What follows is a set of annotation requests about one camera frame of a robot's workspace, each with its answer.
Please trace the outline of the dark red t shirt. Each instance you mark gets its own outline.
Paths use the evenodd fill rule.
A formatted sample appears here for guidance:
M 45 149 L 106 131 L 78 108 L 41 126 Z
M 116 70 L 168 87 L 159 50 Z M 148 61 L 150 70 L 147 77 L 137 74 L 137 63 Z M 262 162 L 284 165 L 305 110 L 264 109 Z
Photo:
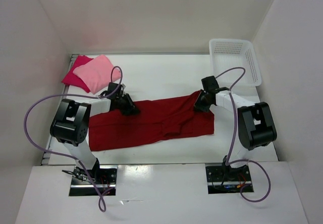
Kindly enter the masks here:
M 190 95 L 135 102 L 140 113 L 120 110 L 94 115 L 89 120 L 89 147 L 104 151 L 153 144 L 214 133 L 214 114 L 194 110 L 199 92 Z

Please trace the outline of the light pink t shirt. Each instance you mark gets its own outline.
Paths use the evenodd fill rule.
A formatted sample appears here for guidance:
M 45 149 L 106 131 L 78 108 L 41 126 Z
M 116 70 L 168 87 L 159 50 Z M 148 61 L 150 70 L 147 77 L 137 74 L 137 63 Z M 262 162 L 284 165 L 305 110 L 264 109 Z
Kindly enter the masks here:
M 105 55 L 100 55 L 74 69 L 73 74 L 84 82 L 92 94 L 96 94 L 107 87 L 110 82 L 121 78 L 120 70 L 112 71 L 113 68 L 111 61 Z

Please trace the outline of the magenta t shirt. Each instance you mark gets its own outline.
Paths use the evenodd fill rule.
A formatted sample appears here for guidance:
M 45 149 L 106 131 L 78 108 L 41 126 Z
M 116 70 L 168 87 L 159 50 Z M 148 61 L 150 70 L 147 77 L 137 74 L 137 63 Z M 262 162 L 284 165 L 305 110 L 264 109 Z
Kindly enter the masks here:
M 85 83 L 78 76 L 76 76 L 73 73 L 73 71 L 77 67 L 85 65 L 88 62 L 90 62 L 91 60 L 92 60 L 91 58 L 88 58 L 85 55 L 77 56 L 77 58 L 76 58 L 75 62 L 73 63 L 71 69 L 69 70 L 69 72 L 66 74 L 66 76 L 62 80 L 62 83 L 64 83 L 65 85 L 68 85 L 68 86 L 79 87 L 79 88 L 83 89 L 86 93 L 89 93 L 90 92 L 89 88 L 85 85 Z

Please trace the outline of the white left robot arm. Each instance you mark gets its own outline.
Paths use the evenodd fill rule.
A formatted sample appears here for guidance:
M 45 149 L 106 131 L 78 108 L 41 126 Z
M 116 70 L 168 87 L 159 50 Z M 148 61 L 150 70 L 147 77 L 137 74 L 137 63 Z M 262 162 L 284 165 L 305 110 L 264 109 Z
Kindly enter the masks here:
M 76 158 L 76 170 L 72 175 L 76 177 L 82 175 L 91 184 L 99 181 L 103 170 L 86 141 L 89 120 L 95 115 L 116 109 L 125 116 L 140 113 L 128 93 L 110 98 L 99 96 L 88 103 L 62 99 L 51 124 L 50 134 L 68 149 L 72 157 Z

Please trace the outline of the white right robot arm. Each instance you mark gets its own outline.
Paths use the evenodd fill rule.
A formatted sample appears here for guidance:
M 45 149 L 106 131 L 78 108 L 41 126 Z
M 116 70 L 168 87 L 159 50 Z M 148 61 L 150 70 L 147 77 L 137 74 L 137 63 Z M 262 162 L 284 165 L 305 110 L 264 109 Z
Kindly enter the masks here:
M 238 176 L 239 168 L 251 162 L 251 151 L 265 147 L 277 139 L 277 130 L 270 106 L 266 102 L 247 100 L 228 88 L 200 90 L 194 109 L 206 113 L 212 105 L 226 109 L 234 117 L 233 136 L 221 169 L 226 180 L 233 180 Z

